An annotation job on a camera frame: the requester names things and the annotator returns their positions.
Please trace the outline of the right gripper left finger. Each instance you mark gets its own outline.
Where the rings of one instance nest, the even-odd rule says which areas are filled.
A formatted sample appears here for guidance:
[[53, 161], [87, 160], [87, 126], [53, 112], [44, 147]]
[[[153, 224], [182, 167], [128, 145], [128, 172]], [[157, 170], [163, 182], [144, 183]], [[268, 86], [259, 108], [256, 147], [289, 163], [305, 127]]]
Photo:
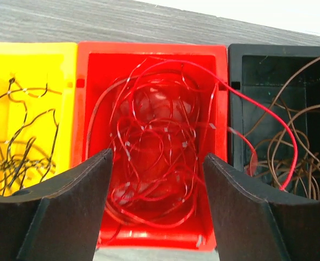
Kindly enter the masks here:
[[0, 196], [0, 260], [92, 260], [112, 174], [110, 149]]

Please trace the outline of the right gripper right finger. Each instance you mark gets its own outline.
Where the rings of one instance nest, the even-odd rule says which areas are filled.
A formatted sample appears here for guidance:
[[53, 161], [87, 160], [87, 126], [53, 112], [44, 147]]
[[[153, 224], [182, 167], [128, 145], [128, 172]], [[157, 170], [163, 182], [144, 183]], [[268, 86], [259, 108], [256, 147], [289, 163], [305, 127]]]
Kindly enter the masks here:
[[266, 185], [214, 154], [203, 169], [220, 260], [320, 260], [320, 201]]

